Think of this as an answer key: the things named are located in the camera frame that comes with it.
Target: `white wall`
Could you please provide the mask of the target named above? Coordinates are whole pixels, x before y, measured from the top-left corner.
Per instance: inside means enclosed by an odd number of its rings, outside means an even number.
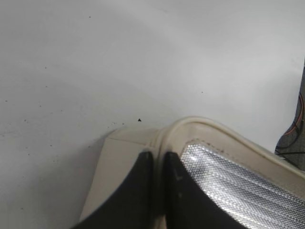
[[[0,228],[66,229],[102,137],[199,115],[273,150],[295,115],[302,0],[0,1]]]

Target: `orange wire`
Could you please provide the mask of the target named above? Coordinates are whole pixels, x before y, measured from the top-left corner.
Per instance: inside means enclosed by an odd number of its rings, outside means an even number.
[[[301,117],[302,117],[302,115],[303,115],[303,99],[302,99],[301,96],[299,96],[299,97],[300,97],[300,100],[301,100],[301,112],[300,112],[300,115],[299,115],[299,117],[298,117],[298,119],[297,119],[297,121],[296,121],[294,127],[293,127],[291,130],[289,130],[288,132],[286,132],[286,133],[284,134],[284,136],[285,136],[285,135],[291,134],[291,133],[296,129],[296,125],[300,122]]]

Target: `silver reflective panel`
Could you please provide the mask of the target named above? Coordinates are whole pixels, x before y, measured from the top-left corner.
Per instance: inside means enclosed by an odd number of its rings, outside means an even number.
[[[181,161],[203,192],[249,229],[304,229],[305,202],[201,144]]]

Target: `wire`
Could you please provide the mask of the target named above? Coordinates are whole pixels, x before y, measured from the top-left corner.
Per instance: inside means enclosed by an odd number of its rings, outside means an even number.
[[[303,101],[303,98],[302,98],[301,93],[299,94],[299,101],[300,101],[300,104],[301,104],[301,109],[300,109],[300,114],[299,114],[299,116],[298,116],[298,119],[296,120],[296,122],[293,122],[293,124],[294,124],[293,128],[291,128],[290,130],[288,130],[288,131],[284,134],[284,136],[291,134],[291,133],[296,129],[296,125],[300,122],[301,117],[304,116],[304,101]]]
[[[301,121],[301,125],[300,125],[300,129],[298,129],[298,128],[296,129],[297,135],[296,135],[295,139],[293,140],[293,142],[290,143],[290,144],[287,145],[287,146],[276,146],[276,149],[288,149],[288,148],[290,148],[294,143],[297,142],[297,140],[298,140],[299,137],[301,136],[301,133],[302,133],[302,131],[303,131],[303,127],[304,127],[304,121],[302,120],[302,121]]]

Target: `black plastic piece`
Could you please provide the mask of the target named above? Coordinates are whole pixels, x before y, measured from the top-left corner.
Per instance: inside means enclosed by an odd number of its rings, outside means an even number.
[[[176,153],[166,153],[163,175],[167,229],[246,229],[202,192]]]
[[[153,157],[140,153],[111,197],[73,229],[147,229],[151,210]]]

